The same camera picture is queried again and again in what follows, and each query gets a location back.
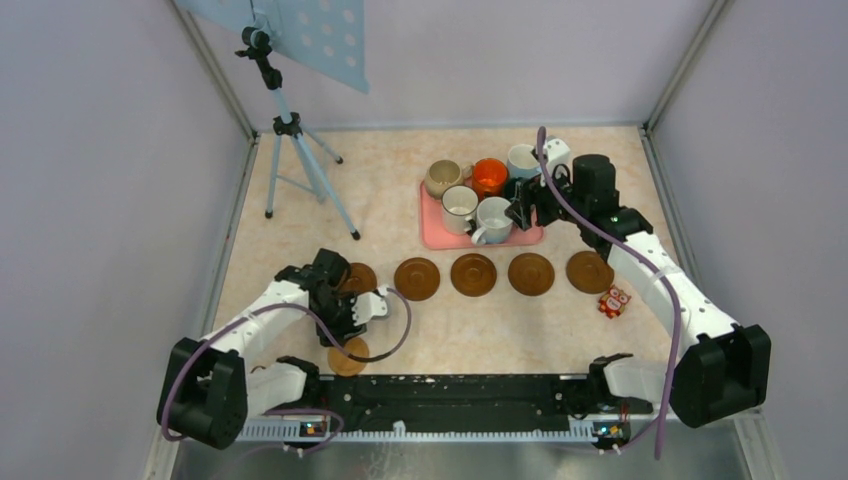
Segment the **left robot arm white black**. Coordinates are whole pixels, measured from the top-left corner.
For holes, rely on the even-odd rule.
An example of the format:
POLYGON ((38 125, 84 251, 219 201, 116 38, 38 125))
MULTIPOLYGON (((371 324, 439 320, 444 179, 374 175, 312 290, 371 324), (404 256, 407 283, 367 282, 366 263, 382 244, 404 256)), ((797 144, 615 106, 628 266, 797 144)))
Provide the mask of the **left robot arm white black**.
POLYGON ((199 339, 179 340, 170 352, 156 411, 162 437, 223 450, 250 418, 320 416, 315 365, 284 357, 254 373, 248 368, 304 317, 315 321, 328 340, 341 339, 341 328, 347 336, 357 333, 357 297, 340 289, 351 273, 341 254, 321 248, 311 263, 275 274, 224 326, 199 339))

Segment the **dark wooden coaster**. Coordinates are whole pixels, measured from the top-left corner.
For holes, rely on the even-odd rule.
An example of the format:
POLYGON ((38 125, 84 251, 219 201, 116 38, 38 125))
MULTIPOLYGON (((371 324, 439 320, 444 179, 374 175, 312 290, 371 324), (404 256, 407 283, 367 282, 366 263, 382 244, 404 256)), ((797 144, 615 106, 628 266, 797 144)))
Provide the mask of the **dark wooden coaster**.
POLYGON ((514 257, 507 275, 513 289, 526 296, 547 293, 555 281, 552 263, 537 253, 522 253, 514 257))
POLYGON ((478 253, 461 255, 453 262, 450 270, 453 287, 468 297, 488 294, 496 285, 497 276, 493 261, 478 253))
POLYGON ((377 277, 371 267, 359 262, 352 263, 350 267, 350 273, 345 281, 339 286, 339 293, 353 293, 359 295, 371 292, 377 288, 377 277))
POLYGON ((441 275, 435 263, 427 258, 404 260, 393 276, 396 290, 409 301, 431 298, 441 285, 441 275))
POLYGON ((566 276, 571 285, 586 294, 601 294, 613 284, 614 272, 592 251, 575 253, 566 263, 566 276))

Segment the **dark green mug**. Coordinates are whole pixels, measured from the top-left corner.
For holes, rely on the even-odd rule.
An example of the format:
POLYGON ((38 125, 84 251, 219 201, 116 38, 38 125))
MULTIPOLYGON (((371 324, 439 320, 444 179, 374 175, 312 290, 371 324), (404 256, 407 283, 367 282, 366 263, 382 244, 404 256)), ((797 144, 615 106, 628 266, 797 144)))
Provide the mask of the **dark green mug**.
POLYGON ((507 182, 503 190, 503 197, 509 204, 516 198, 527 201, 533 204, 533 213, 535 210, 536 181, 534 178, 528 179, 511 179, 507 182))

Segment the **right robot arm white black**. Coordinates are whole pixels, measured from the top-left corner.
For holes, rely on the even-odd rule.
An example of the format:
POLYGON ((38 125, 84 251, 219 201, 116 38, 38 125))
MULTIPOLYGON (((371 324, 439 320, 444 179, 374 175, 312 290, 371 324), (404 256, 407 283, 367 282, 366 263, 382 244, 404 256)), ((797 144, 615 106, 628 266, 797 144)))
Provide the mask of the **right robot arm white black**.
POLYGON ((626 398, 673 412, 691 428, 762 405, 772 342, 759 325, 722 311, 675 263, 642 213, 620 202, 616 169, 605 155, 571 166, 540 161, 541 172, 518 187, 506 214, 519 228, 561 220, 630 284, 670 335, 666 365, 631 354, 601 357, 586 385, 589 404, 612 412, 626 398))

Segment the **light wooden coaster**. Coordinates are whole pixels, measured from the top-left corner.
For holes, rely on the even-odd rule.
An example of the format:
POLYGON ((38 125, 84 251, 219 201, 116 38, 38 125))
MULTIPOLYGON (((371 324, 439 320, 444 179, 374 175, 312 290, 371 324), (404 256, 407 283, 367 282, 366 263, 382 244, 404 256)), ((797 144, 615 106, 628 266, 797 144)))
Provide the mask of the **light wooden coaster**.
MULTIPOLYGON (((370 356, 369 347, 361 337, 351 338, 343 347, 355 356, 363 358, 370 356)), ((343 377, 358 375, 366 368, 366 363, 349 358, 335 347, 328 349, 327 363, 334 374, 343 377)))

